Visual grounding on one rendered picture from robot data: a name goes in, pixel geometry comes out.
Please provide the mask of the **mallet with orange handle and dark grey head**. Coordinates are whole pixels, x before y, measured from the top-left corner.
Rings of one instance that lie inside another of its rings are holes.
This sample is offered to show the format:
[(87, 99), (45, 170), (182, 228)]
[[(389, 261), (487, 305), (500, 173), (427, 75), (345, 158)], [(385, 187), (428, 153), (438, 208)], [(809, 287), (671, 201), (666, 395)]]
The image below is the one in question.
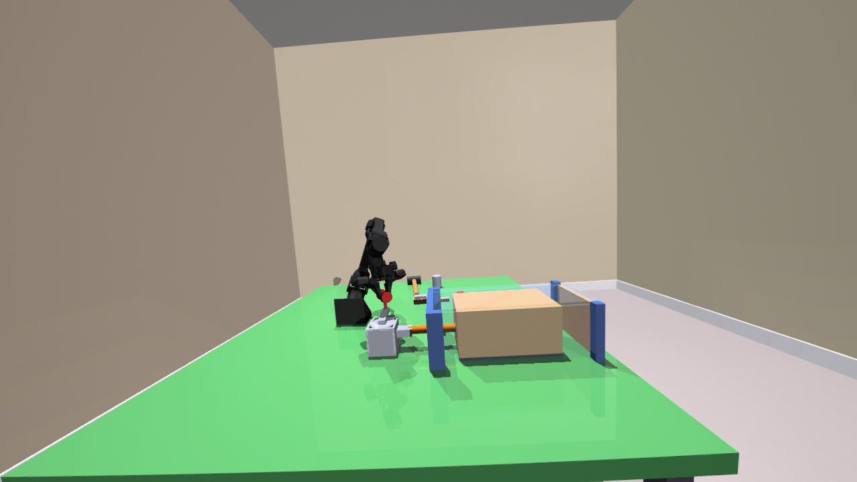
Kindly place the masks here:
[(419, 294), (417, 283), (420, 283), (420, 276), (408, 276), (407, 284), (412, 284), (414, 295)]

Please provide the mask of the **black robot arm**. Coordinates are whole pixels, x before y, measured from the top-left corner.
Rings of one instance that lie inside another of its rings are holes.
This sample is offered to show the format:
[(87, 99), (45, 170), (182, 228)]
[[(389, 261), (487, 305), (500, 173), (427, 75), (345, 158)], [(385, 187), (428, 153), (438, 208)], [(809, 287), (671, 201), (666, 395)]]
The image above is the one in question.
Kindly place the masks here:
[[(383, 253), (389, 247), (388, 233), (384, 232), (384, 220), (374, 217), (372, 220), (368, 220), (366, 224), (366, 245), (364, 247), (364, 251), (362, 251), (362, 259), (360, 260), (360, 266), (354, 274), (351, 276), (351, 280), (349, 280), (349, 284), (347, 286), (347, 299), (354, 298), (363, 298), (364, 295), (368, 294), (368, 284), (366, 284), (364, 289), (354, 288), (354, 282), (357, 278), (367, 276), (370, 277), (370, 273), (368, 272), (368, 262), (370, 260), (374, 260), (377, 258), (383, 258)], [(397, 262), (393, 260), (386, 265), (385, 262), (382, 263), (382, 266), (378, 266), (374, 264), (374, 277), (386, 276), (388, 274), (394, 274), (394, 270), (397, 270)], [(352, 286), (352, 287), (351, 287)]]

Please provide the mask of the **blue rectangular frame bar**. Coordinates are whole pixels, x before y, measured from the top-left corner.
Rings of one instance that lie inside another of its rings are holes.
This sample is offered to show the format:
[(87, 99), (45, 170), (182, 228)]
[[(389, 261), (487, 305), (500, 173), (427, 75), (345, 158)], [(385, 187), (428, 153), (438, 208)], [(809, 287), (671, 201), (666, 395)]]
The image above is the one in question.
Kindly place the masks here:
[(435, 353), (435, 332), (433, 321), (433, 288), (426, 293), (426, 342), (428, 342), (429, 370), (437, 370), (437, 354)]

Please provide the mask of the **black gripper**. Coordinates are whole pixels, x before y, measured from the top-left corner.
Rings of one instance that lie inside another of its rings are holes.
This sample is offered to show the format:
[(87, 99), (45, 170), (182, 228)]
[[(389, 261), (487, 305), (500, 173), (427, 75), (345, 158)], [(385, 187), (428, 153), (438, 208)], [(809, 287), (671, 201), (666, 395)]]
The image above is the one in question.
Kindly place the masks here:
[(354, 282), (354, 288), (355, 289), (362, 288), (366, 284), (368, 284), (368, 288), (370, 288), (372, 290), (372, 292), (376, 293), (378, 298), (380, 300), (382, 300), (382, 290), (380, 290), (380, 282), (378, 282), (378, 281), (384, 280), (385, 281), (384, 287), (385, 287), (386, 292), (391, 293), (392, 282), (394, 282), (395, 280), (399, 280), (400, 278), (403, 278), (406, 274), (405, 274), (405, 271), (403, 269), (399, 269), (399, 270), (395, 270), (394, 274), (388, 274), (386, 276), (379, 276), (378, 275), (377, 278), (374, 277), (374, 264), (377, 264), (378, 266), (382, 266), (383, 262), (385, 262), (385, 260), (383, 260), (383, 258), (377, 258), (374, 260), (370, 260), (368, 262), (368, 270), (370, 270), (372, 277), (368, 278), (367, 276), (363, 276), (363, 277), (357, 278)]

